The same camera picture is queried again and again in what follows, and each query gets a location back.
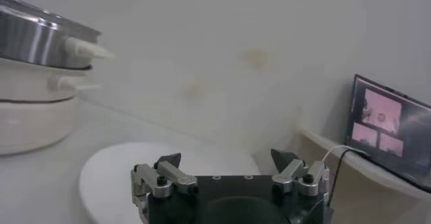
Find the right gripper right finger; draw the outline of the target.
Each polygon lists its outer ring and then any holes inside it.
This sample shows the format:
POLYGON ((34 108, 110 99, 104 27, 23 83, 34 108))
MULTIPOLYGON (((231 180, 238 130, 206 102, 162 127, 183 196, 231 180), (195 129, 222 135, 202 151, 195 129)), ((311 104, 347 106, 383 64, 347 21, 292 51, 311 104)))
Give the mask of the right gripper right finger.
POLYGON ((329 197, 329 168, 324 161, 315 161, 308 167, 296 154, 277 149, 271 149, 271 157, 278 171, 271 179, 282 194, 296 186, 303 196, 329 197))

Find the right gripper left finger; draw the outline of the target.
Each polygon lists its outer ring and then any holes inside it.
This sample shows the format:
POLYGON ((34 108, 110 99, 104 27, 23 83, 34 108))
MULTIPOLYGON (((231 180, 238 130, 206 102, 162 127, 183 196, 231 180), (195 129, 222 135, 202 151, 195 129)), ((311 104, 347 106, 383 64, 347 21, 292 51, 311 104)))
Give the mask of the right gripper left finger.
POLYGON ((170 197, 174 190, 181 194, 198 193, 198 179, 179 170, 181 154, 161 156, 150 166, 137 164, 131 170, 131 191, 135 198, 151 194, 155 198, 170 197))

